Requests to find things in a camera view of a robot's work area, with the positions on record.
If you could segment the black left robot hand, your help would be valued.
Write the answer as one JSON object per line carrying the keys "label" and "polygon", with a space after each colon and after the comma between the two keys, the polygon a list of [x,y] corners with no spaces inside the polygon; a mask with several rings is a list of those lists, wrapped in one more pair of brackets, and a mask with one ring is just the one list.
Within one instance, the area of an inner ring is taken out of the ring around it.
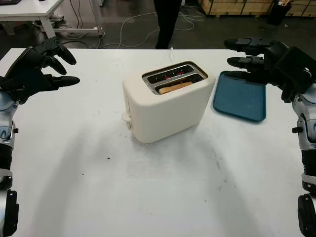
{"label": "black left robot hand", "polygon": [[13,62],[4,77],[0,78],[0,90],[13,101],[25,103],[39,92],[54,91],[61,87],[78,84],[80,79],[67,76],[64,66],[55,58],[61,57],[70,65],[76,59],[57,37],[26,48]]}

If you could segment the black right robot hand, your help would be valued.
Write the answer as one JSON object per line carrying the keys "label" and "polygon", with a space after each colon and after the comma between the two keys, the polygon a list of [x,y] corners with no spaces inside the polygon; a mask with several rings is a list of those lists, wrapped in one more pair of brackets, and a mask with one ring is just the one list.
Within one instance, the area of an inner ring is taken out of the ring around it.
{"label": "black right robot hand", "polygon": [[226,75],[249,83],[272,84],[285,94],[304,93],[316,81],[316,60],[297,47],[260,38],[227,39],[227,49],[244,52],[227,63],[241,71]]}

